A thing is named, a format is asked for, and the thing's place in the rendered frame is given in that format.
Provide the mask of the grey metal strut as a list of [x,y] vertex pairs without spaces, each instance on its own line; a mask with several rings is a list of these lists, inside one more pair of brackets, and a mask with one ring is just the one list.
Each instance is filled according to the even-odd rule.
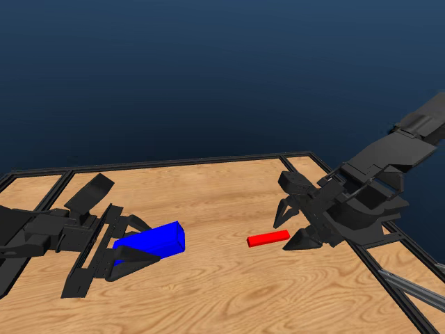
[[408,278],[385,268],[378,269],[378,273],[391,287],[445,313],[445,273],[442,271],[444,266],[435,264],[433,267],[435,271],[431,271],[424,264],[414,269],[406,269],[403,273],[408,273]]

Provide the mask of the blue hollow socket block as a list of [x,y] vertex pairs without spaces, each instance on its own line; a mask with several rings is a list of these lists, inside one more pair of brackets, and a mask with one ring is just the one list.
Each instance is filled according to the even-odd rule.
[[128,260],[116,260],[114,266],[126,262],[145,262],[170,257],[185,251],[185,232],[178,221],[161,225],[144,232],[136,232],[113,244],[113,249],[120,246],[135,249]]

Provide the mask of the thin red peg bar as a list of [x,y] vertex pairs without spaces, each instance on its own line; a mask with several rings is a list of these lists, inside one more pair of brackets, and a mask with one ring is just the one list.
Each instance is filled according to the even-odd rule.
[[280,230],[276,232],[270,232],[266,234],[258,234],[249,236],[246,241],[250,248],[255,246],[263,246],[266,244],[272,244],[279,241],[284,241],[290,238],[288,230]]

